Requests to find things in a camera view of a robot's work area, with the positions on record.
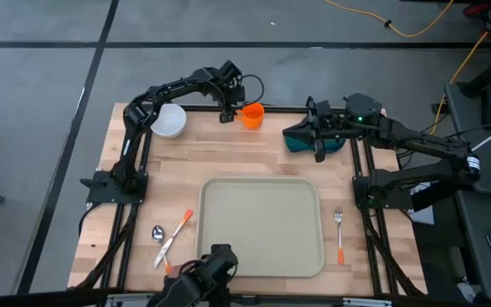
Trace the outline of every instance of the wooden tabletop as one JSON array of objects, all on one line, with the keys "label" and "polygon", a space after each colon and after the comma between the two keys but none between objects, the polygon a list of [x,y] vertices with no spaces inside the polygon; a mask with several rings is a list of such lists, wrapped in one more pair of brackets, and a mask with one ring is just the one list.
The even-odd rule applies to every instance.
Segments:
[{"label": "wooden tabletop", "polygon": [[[104,170],[110,169],[118,160],[124,138],[124,107],[125,104],[118,103],[113,109],[101,153],[100,167]],[[166,232],[172,232],[187,209],[198,207],[200,187],[208,179],[236,175],[291,175],[308,178],[318,188],[325,247],[323,270],[311,278],[236,277],[229,283],[231,292],[373,295],[365,234],[351,185],[354,166],[349,142],[338,152],[328,154],[323,163],[316,164],[311,151],[289,153],[281,134],[282,129],[298,123],[304,114],[266,113],[260,130],[245,130],[238,121],[221,125],[218,113],[213,112],[188,112],[187,117],[186,129],[179,137],[164,139],[153,136],[147,164],[148,190],[137,217],[126,290],[162,289],[164,265],[153,268],[153,260],[160,248],[151,237],[153,226],[158,224]],[[361,142],[359,146],[363,165],[367,165]],[[373,154],[377,168],[398,169],[393,151],[373,148]],[[344,265],[337,261],[338,233],[333,218],[336,206],[344,208]],[[114,204],[104,204],[85,219],[69,286],[82,281],[107,250],[115,207]],[[385,210],[384,213],[394,258],[414,285],[426,293],[411,223],[398,210]],[[182,264],[194,258],[196,218],[196,215],[191,217],[168,251],[167,257],[172,264]],[[116,284],[119,264],[120,253],[113,263],[111,286]],[[388,292],[384,262],[379,255],[378,267],[383,290]]]}]

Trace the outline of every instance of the gray floor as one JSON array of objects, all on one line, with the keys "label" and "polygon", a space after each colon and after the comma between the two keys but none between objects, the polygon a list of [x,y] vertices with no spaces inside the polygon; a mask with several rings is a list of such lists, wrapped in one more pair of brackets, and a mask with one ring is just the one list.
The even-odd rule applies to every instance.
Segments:
[{"label": "gray floor", "polygon": [[[441,4],[341,0],[376,11],[404,32],[416,32]],[[109,0],[15,3],[0,0],[0,40],[97,41]],[[121,1],[109,41],[471,42],[479,27],[455,5],[432,31],[405,40],[366,16],[320,1]],[[61,190],[32,291],[66,287],[84,212],[86,188],[100,156],[109,114],[148,86],[188,76],[202,66],[234,61],[267,86],[263,102],[303,105],[308,96],[343,106],[342,96],[368,94],[414,129],[430,125],[430,104],[465,58],[466,50],[398,49],[106,49]],[[0,295],[14,291],[24,252],[43,205],[93,49],[0,49]],[[479,51],[462,72],[467,80],[491,61]],[[257,95],[246,84],[247,95]],[[188,96],[182,103],[211,103]],[[450,119],[441,135],[453,132]],[[411,165],[425,163],[415,157]]]}]

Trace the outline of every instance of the spoon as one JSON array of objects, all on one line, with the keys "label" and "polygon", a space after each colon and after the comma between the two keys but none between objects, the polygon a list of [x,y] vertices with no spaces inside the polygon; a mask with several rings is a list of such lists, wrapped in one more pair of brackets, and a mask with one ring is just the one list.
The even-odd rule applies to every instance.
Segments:
[{"label": "spoon", "polygon": [[[153,228],[153,240],[159,244],[162,244],[164,241],[164,230],[161,226],[156,225]],[[168,263],[168,259],[166,259],[166,255],[164,255],[164,264],[166,267],[166,273],[170,273],[170,264]]]}]

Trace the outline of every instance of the orange cup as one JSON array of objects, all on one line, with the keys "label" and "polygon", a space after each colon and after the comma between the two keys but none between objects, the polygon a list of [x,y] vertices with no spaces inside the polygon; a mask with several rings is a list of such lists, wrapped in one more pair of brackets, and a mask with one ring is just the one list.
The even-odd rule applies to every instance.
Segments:
[{"label": "orange cup", "polygon": [[237,110],[236,118],[244,124],[247,129],[258,129],[263,123],[264,107],[261,103],[255,102]]}]

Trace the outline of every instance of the beige tray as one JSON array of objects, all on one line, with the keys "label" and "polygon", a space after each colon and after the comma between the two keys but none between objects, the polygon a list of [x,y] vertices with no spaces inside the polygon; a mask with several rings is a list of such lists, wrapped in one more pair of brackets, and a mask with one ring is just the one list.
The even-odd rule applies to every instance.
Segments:
[{"label": "beige tray", "polygon": [[200,190],[196,254],[228,243],[238,276],[311,277],[323,268],[320,199],[299,177],[220,177]]}]

